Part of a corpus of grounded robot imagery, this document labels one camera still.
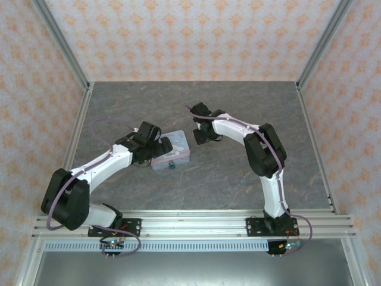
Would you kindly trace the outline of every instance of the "gray marble surface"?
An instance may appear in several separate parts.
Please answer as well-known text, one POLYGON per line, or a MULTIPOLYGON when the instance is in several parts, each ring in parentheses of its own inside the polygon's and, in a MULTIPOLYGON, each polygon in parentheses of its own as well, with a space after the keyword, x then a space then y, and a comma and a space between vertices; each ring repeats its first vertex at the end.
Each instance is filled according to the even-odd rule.
MULTIPOLYGON (((184 130, 190 162, 174 170, 130 166, 97 187, 91 202, 118 209, 262 209, 261 182, 243 146, 230 138, 196 144, 196 124, 184 105, 200 101, 248 123, 272 124, 288 154, 284 186, 289 207, 329 207, 292 82, 96 82, 73 166, 107 150, 91 134, 92 122, 105 116, 133 127, 145 120, 163 133, 184 130)), ((102 123, 96 131, 110 143, 129 133, 116 123, 102 123)))

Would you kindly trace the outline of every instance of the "wall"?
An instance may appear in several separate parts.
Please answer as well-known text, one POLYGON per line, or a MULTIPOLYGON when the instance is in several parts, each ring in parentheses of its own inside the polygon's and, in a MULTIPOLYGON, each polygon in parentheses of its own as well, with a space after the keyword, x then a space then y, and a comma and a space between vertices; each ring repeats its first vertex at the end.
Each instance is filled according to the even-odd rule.
POLYGON ((90 81, 297 80, 339 0, 48 0, 90 81))
POLYGON ((354 214, 381 281, 381 6, 354 1, 303 90, 342 213, 354 214))
POLYGON ((14 285, 82 88, 30 0, 0 2, 0 277, 14 285))

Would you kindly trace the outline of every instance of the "purple cable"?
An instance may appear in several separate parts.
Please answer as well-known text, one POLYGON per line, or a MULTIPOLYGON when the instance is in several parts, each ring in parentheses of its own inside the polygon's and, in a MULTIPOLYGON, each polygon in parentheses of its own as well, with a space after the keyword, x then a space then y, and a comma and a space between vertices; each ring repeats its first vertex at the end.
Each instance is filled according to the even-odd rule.
POLYGON ((83 173, 87 172, 88 170, 91 170, 93 169, 94 167, 97 167, 99 166, 100 164, 102 164, 104 161, 106 161, 107 159, 109 159, 111 157, 111 154, 113 153, 113 146, 108 143, 107 141, 103 140, 102 138, 100 138, 96 133, 95 133, 95 126, 99 123, 99 122, 105 122, 105 121, 113 121, 113 122, 116 122, 116 123, 119 123, 121 125, 124 125, 128 128, 130 128, 131 130, 133 130, 132 127, 130 127, 129 125, 127 125, 125 122, 123 121, 120 121, 120 120, 117 120, 117 119, 112 119, 112 118, 109 118, 109 117, 104 117, 104 118, 101 118, 101 119, 98 119, 96 120, 95 122, 93 122, 93 125, 92 125, 92 128, 91 128, 91 132, 92 132, 92 135, 98 139, 99 141, 101 141, 102 143, 104 143, 105 145, 109 146, 110 150, 108 152, 108 154, 100 159, 100 161, 94 163, 93 165, 89 166, 89 167, 86 167, 84 169, 84 171, 79 171, 78 173, 74 174, 64 185, 63 187, 60 189, 60 191, 58 192, 57 196, 54 198, 54 201, 52 203, 52 206, 49 210, 49 214, 48 214, 48 219, 46 221, 46 228, 50 231, 56 231, 57 229, 60 229, 63 227, 63 225, 59 225, 59 226, 51 226, 51 220, 52 220, 52 216, 53 216, 53 212, 54 212, 54 209, 58 203, 58 201, 60 200, 62 194, 64 193, 64 191, 67 189, 67 187, 80 175, 82 175, 83 173))
MULTIPOLYGON (((119 255, 117 255, 117 256, 113 256, 114 258, 118 258, 118 257, 123 257, 123 256, 128 256, 128 255, 134 254, 134 253, 137 252, 137 251, 141 248, 141 246, 142 246, 142 242, 141 242, 140 238, 139 238, 137 235, 133 234, 132 232, 129 232, 129 231, 122 231, 121 229, 104 228, 103 226, 99 226, 99 225, 95 225, 95 227, 96 227, 96 228, 103 229, 103 230, 105 230, 105 231, 112 231, 112 232, 119 232, 120 234, 127 234, 127 235, 130 235, 130 236, 132 236, 132 237, 135 237, 136 240, 138 241, 138 246, 137 246, 134 250, 132 250, 132 251, 130 251, 130 252, 127 252, 127 253, 119 254, 119 255)), ((105 252, 105 247, 106 247, 106 245, 104 245, 103 248, 102 248, 102 254, 103 254, 104 256, 106 256, 106 258, 107 258, 107 257, 108 257, 108 254, 105 252)))
MULTIPOLYGON (((283 203, 283 194, 282 194, 283 189, 282 189, 282 184, 280 183, 280 180, 279 180, 279 173, 283 170, 283 167, 282 167, 282 164, 280 163, 280 160, 279 160, 279 158, 278 158, 278 156, 277 156, 277 154, 276 154, 274 148, 271 146, 271 144, 270 144, 270 143, 268 142, 268 140, 265 138, 265 136, 263 135, 263 133, 261 133, 258 129, 256 129, 256 128, 250 126, 250 125, 245 124, 245 122, 242 122, 242 121, 240 121, 240 120, 237 120, 237 119, 234 119, 234 118, 229 118, 229 117, 210 117, 210 116, 200 116, 200 115, 193 114, 193 113, 191 112, 191 108, 190 108, 189 106, 185 106, 185 107, 189 110, 190 114, 191 114, 193 117, 200 118, 200 119, 208 119, 208 120, 224 120, 224 121, 234 122, 234 123, 237 123, 237 124, 239 124, 239 125, 241 125, 241 126, 243 126, 243 127, 245 127, 245 128, 248 128, 248 129, 254 131, 254 133, 256 133, 256 134, 263 140, 263 142, 266 144, 266 146, 267 146, 268 149, 270 150, 271 154, 273 155, 273 157, 274 157, 274 159, 275 159, 275 161, 276 161, 276 163, 277 163, 277 165, 278 165, 278 168, 279 168, 279 172, 278 172, 278 174, 277 174, 277 183, 278 183, 278 187, 279 187, 280 205, 282 206, 283 210, 285 211, 285 213, 286 213, 287 215, 292 216, 292 217, 299 217, 299 218, 301 218, 301 219, 303 219, 303 220, 305 220, 305 221, 307 222, 308 227, 310 228, 310 236, 309 236, 308 239, 307 239, 307 243, 308 243, 309 241, 311 241, 311 239, 312 239, 312 234, 313 234, 313 229, 312 229, 312 225, 311 225, 310 221, 309 221, 306 217, 304 217, 304 216, 301 216, 301 215, 298 215, 298 214, 296 214, 296 215, 293 214, 293 215, 292 215, 292 214, 286 209, 286 207, 285 207, 285 205, 284 205, 284 203, 283 203)), ((293 252, 291 252, 291 253, 283 254, 283 256, 288 256, 288 255, 291 255, 291 254, 296 253, 297 251, 299 251, 300 249, 302 249, 304 245, 306 245, 306 243, 303 244, 303 245, 302 245, 299 249, 297 249, 296 251, 293 251, 293 252)))

